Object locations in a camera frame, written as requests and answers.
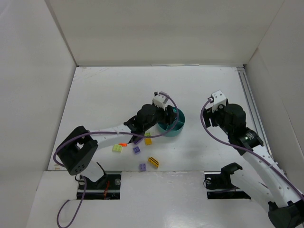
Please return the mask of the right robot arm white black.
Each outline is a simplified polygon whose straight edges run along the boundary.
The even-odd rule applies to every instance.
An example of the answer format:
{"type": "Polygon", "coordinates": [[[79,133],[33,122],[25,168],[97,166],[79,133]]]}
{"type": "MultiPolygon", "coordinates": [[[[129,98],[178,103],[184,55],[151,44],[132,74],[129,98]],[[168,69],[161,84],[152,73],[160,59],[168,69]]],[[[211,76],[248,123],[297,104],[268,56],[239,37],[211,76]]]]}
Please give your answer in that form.
{"type": "Polygon", "coordinates": [[[276,228],[295,228],[304,222],[304,194],[291,183],[272,157],[265,151],[254,152],[264,142],[247,127],[246,113],[238,104],[227,99],[216,102],[208,98],[200,120],[203,128],[220,127],[228,142],[215,140],[234,148],[257,172],[262,182],[246,175],[242,166],[233,162],[221,168],[220,173],[207,175],[204,184],[208,190],[239,188],[256,201],[276,228]]]}

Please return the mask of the lavender square lego bottom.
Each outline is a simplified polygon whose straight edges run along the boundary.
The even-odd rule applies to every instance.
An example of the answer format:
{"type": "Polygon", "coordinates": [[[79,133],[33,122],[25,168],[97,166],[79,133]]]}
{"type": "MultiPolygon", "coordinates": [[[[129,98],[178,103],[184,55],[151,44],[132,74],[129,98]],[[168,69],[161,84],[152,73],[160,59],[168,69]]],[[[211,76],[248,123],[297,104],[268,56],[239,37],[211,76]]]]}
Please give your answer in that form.
{"type": "Polygon", "coordinates": [[[146,171],[146,164],[145,163],[141,163],[139,164],[139,171],[146,171]]]}

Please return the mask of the yellow orange square lego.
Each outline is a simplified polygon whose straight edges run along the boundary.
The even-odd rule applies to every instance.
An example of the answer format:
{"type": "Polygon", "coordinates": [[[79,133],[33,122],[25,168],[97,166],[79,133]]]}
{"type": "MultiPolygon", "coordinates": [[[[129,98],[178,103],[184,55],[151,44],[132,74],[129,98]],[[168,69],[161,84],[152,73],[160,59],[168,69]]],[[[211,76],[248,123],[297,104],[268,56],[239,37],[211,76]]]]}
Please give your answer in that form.
{"type": "Polygon", "coordinates": [[[152,145],[151,138],[145,138],[144,141],[145,141],[145,145],[152,145]]]}

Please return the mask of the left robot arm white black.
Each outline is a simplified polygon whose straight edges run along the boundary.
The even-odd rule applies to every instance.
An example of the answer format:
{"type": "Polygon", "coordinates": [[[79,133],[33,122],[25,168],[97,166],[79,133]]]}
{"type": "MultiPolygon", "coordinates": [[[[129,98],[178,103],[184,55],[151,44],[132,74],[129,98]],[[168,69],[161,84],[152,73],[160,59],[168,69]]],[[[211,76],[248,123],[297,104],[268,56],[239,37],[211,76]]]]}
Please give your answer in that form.
{"type": "Polygon", "coordinates": [[[67,169],[71,176],[80,175],[83,179],[95,185],[101,185],[106,180],[106,173],[101,165],[92,160],[98,149],[119,143],[136,143],[147,138],[147,130],[156,124],[176,125],[178,112],[171,105],[165,108],[154,104],[145,104],[123,124],[91,132],[83,126],[75,128],[57,147],[54,161],[67,169]]]}

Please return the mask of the yellow black striped lego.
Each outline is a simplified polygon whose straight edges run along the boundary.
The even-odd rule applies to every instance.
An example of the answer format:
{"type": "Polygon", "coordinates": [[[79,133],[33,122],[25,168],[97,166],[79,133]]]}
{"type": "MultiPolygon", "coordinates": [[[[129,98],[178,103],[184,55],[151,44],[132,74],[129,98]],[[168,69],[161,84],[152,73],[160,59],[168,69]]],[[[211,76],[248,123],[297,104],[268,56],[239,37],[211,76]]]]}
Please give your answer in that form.
{"type": "Polygon", "coordinates": [[[153,157],[149,157],[148,158],[148,162],[150,164],[152,164],[155,168],[159,167],[159,162],[155,158],[153,158],[153,157]]]}

